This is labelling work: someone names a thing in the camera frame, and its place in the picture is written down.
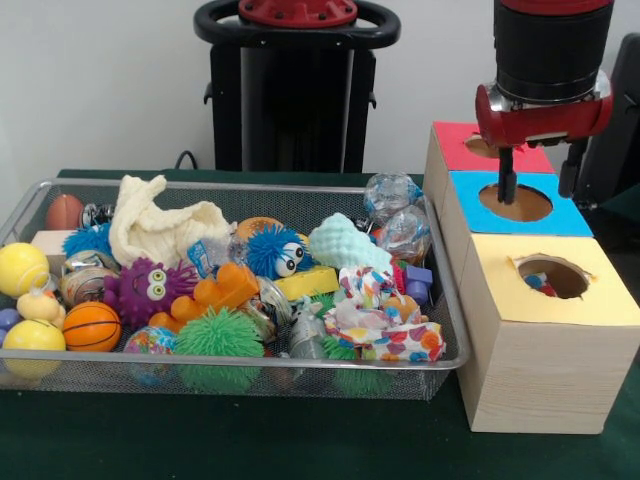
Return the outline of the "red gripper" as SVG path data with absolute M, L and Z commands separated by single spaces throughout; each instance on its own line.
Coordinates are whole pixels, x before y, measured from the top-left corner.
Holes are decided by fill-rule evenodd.
M 523 144 L 555 145 L 571 143 L 559 175 L 558 193 L 571 198 L 589 138 L 601 133 L 613 112 L 613 91 L 609 77 L 599 71 L 595 86 L 580 100 L 536 105 L 505 97 L 496 83 L 477 88 L 475 112 L 482 138 L 499 148 L 498 201 L 511 205 L 515 200 L 517 175 L 513 148 Z

